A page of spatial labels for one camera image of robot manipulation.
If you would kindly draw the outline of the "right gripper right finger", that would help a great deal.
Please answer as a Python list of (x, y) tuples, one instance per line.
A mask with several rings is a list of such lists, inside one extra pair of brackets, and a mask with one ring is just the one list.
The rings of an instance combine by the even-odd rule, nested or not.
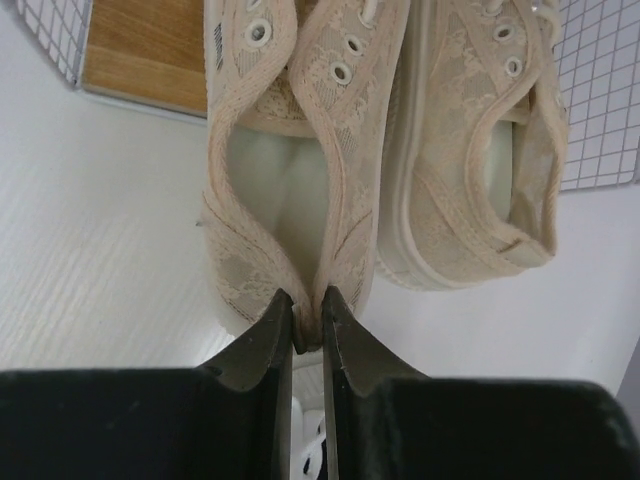
[(322, 302), (332, 479), (635, 479), (618, 402), (581, 381), (431, 378)]

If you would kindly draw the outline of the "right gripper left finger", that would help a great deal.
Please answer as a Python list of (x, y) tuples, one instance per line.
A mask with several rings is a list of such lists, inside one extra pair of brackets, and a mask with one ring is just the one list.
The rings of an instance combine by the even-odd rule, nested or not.
[(293, 303), (190, 368), (1, 375), (5, 479), (285, 479)]

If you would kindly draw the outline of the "black white sneaker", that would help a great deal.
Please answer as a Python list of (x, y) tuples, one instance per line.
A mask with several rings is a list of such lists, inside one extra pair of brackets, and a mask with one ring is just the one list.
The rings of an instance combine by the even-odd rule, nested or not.
[(289, 478), (327, 479), (324, 380), (321, 363), (293, 369)]

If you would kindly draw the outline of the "beige lace sneaker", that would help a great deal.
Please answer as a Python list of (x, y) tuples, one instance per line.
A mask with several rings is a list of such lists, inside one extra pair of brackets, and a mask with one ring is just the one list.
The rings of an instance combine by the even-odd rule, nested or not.
[(208, 1), (212, 281), (239, 334), (283, 291), (300, 354), (323, 343), (325, 292), (364, 309), (373, 280), (383, 141), (406, 1)]
[(415, 1), (382, 160), (378, 266), (392, 283), (457, 290), (557, 251), (568, 114), (555, 1)]

